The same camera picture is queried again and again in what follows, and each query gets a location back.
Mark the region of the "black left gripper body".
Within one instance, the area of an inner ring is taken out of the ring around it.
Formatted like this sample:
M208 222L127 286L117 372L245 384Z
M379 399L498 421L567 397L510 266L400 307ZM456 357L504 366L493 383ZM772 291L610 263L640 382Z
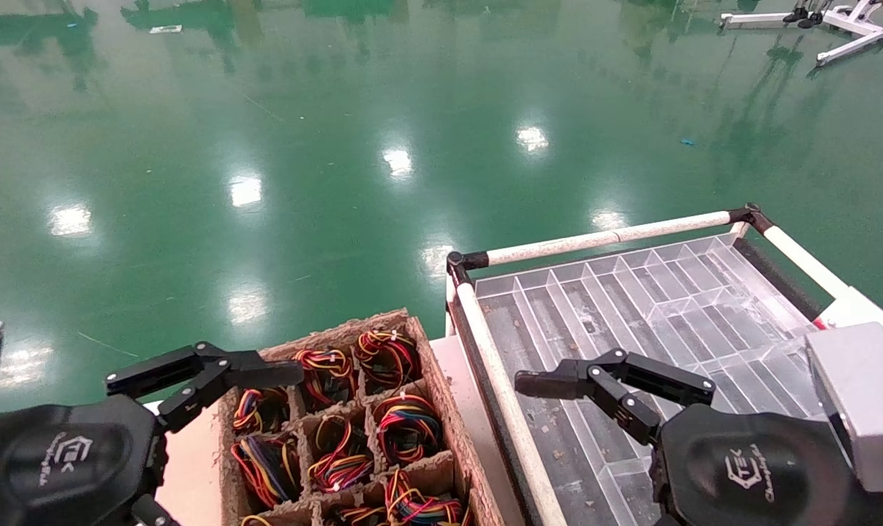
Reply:
M0 413L0 525L140 525L165 465L157 416L124 395Z

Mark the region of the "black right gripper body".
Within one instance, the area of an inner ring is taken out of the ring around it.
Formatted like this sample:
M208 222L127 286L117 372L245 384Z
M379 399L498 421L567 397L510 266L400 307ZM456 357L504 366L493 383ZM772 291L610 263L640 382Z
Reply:
M694 404L662 424L650 476L662 525L883 525L824 422Z

